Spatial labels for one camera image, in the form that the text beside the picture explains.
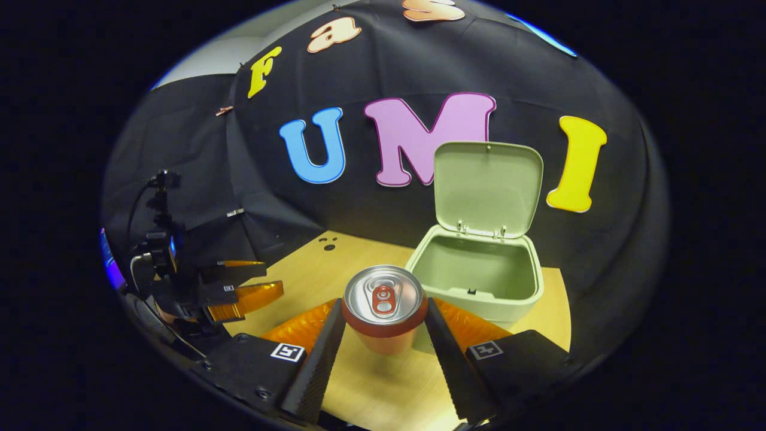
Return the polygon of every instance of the aluminum can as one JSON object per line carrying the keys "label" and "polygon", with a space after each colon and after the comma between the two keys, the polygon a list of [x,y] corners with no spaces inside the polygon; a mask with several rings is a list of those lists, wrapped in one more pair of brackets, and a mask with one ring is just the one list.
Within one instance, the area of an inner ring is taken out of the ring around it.
{"label": "aluminum can", "polygon": [[360,271],[345,288],[341,310],[362,343],[379,354],[398,354],[412,346],[428,301],[409,271],[377,265]]}

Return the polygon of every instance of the letter m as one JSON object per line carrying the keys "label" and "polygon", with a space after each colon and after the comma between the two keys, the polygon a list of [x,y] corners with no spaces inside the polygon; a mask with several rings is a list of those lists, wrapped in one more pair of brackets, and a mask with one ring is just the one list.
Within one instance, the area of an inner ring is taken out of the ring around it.
{"label": "letter m", "polygon": [[486,94],[455,93],[444,100],[429,131],[415,112],[399,98],[380,99],[365,107],[365,115],[375,121],[381,150],[378,183],[403,187],[412,175],[404,170],[401,155],[407,157],[418,179],[428,186],[434,181],[434,153],[450,141],[489,139],[489,114],[495,99]]}

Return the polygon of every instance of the bin lid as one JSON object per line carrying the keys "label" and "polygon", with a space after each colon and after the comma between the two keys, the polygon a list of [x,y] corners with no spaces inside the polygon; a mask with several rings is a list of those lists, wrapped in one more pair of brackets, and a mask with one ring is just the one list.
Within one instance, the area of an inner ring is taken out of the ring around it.
{"label": "bin lid", "polygon": [[541,184],[542,157],[528,146],[448,142],[434,154],[436,217],[451,231],[507,239],[526,234]]}

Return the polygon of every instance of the letter u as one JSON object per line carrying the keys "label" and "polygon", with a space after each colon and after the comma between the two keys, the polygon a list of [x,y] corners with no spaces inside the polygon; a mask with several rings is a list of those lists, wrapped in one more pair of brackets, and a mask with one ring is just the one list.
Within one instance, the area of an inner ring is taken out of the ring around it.
{"label": "letter u", "polygon": [[338,120],[343,116],[339,107],[323,109],[312,117],[311,121],[319,126],[327,150],[327,163],[318,166],[311,163],[303,139],[306,122],[294,120],[280,128],[280,136],[285,141],[290,162],[295,173],[304,181],[313,184],[327,184],[338,179],[345,169],[345,151],[340,137]]}

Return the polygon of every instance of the red pull tab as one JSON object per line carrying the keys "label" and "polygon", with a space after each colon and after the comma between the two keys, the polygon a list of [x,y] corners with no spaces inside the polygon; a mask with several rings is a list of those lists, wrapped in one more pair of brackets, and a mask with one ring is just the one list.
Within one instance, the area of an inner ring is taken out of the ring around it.
{"label": "red pull tab", "polygon": [[391,314],[396,309],[394,289],[378,286],[372,291],[372,310],[378,314]]}

